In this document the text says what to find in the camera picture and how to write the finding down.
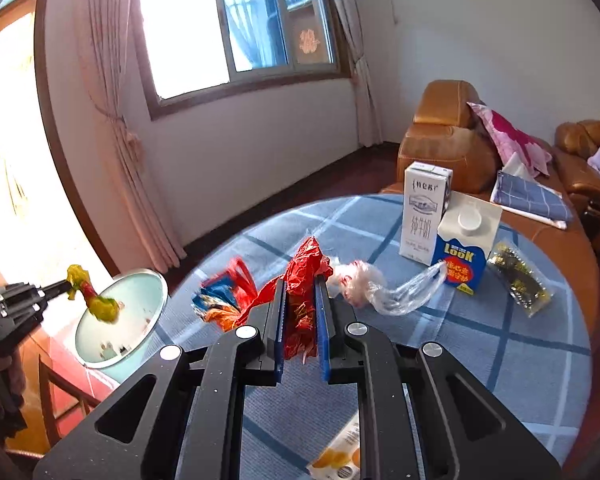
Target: window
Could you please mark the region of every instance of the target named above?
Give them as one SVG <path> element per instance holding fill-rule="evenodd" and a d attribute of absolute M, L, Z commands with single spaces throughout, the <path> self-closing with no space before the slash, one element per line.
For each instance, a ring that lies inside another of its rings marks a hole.
<path fill-rule="evenodd" d="M 236 92 L 347 76 L 333 17 L 330 0 L 134 0 L 152 118 Z"/>

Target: tablecloth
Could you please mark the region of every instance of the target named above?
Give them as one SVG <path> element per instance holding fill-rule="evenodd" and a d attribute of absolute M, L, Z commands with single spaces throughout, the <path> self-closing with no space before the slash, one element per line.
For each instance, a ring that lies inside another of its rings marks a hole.
<path fill-rule="evenodd" d="M 424 268 L 398 254 L 401 224 L 401 196 L 368 195 L 309 204 L 248 228 L 190 273 L 136 352 L 102 371 L 123 381 L 165 344 L 190 350 L 215 341 L 220 331 L 193 314 L 191 295 L 235 255 L 243 257 L 256 285 L 262 286 L 282 273 L 298 245 L 314 235 L 327 256 L 343 263 L 366 260 L 384 272 L 389 286 L 400 285 Z M 440 342 L 562 463 L 589 399 L 587 329 L 576 297 L 549 258 L 501 224 L 496 240 L 504 238 L 519 245 L 555 290 L 551 305 L 533 318 L 526 317 L 488 270 L 474 296 L 444 285 L 429 303 L 406 316 L 383 317 L 368 306 L 357 311 L 358 319 L 401 344 Z M 282 384 L 248 388 L 240 478 L 309 478 L 305 466 L 357 407 L 356 387 L 323 383 L 317 360 L 286 362 Z"/>

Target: crumpled red wrapper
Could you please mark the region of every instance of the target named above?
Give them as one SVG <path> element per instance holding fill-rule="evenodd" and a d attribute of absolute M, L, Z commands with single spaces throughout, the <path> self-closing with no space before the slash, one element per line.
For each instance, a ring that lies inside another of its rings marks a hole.
<path fill-rule="evenodd" d="M 257 297 L 240 313 L 227 310 L 210 309 L 205 321 L 215 321 L 223 331 L 228 332 L 237 326 L 244 325 L 249 311 L 257 305 L 273 300 L 276 282 L 280 278 L 286 282 L 288 302 L 285 316 L 285 359 L 301 354 L 305 360 L 308 356 L 317 355 L 315 343 L 315 305 L 314 277 L 328 278 L 333 274 L 329 259 L 322 254 L 318 240 L 311 236 L 300 247 L 296 256 L 286 266 L 281 276 L 270 280 L 262 287 Z"/>

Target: metal bolt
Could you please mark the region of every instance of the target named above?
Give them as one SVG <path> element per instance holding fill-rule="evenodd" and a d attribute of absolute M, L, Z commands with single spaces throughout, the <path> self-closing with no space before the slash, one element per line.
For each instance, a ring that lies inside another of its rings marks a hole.
<path fill-rule="evenodd" d="M 160 350 L 160 357 L 165 361 L 173 361 L 180 357 L 180 347 L 176 345 L 165 346 L 162 350 Z"/>
<path fill-rule="evenodd" d="M 256 330 L 256 327 L 251 325 L 243 325 L 235 329 L 235 335 L 237 335 L 240 339 L 251 339 L 257 333 L 258 330 Z"/>
<path fill-rule="evenodd" d="M 347 326 L 347 332 L 351 335 L 365 335 L 369 331 L 369 328 L 364 323 L 351 323 Z"/>
<path fill-rule="evenodd" d="M 438 343 L 427 343 L 422 347 L 422 351 L 429 357 L 439 357 L 442 355 L 442 346 Z"/>

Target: dark red floor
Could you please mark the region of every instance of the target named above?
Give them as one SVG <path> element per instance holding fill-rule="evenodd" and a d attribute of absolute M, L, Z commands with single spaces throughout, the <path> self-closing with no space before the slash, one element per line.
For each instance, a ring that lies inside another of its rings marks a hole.
<path fill-rule="evenodd" d="M 307 202 L 335 196 L 375 193 L 394 183 L 397 152 L 398 145 L 388 142 L 357 150 L 189 244 L 186 247 L 188 256 L 178 269 L 171 269 L 166 276 L 170 291 L 175 290 L 184 277 L 213 249 L 251 224 Z M 593 377 L 589 406 L 565 470 L 577 466 L 600 436 L 600 318 L 592 336 L 591 347 Z"/>

